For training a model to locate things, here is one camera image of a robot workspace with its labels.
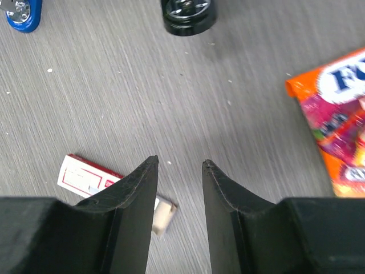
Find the red and white box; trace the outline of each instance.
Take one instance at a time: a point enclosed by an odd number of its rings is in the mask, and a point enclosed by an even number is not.
[[[57,185],[84,198],[89,198],[123,177],[84,158],[68,154],[63,160]],[[177,207],[170,201],[157,196],[154,210],[152,231],[160,236],[165,232]]]
[[[123,177],[91,161],[68,154],[63,160],[57,185],[88,198]]]

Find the orange snack bag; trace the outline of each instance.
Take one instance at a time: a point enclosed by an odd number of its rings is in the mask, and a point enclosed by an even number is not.
[[[337,196],[365,198],[365,48],[286,82]]]

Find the small cardboard box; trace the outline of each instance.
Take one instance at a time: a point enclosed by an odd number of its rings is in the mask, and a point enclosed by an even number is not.
[[[74,154],[63,160],[57,185],[88,198],[116,183],[124,176]],[[157,196],[155,201],[152,231],[162,235],[177,207]]]

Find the black wheel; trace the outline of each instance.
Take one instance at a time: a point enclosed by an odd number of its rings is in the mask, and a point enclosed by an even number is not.
[[[166,30],[177,36],[191,36],[212,27],[216,21],[214,0],[161,0]]]

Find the gray floor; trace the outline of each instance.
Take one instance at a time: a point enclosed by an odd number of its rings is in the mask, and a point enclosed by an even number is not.
[[[364,45],[363,0],[218,0],[218,12],[189,38],[163,29],[158,1],[45,0],[29,35],[2,18],[0,194],[74,204],[56,185],[65,154],[123,174],[158,155],[159,193],[180,210],[152,236],[147,273],[191,274],[210,273],[204,159],[273,202],[332,195],[285,80]]]

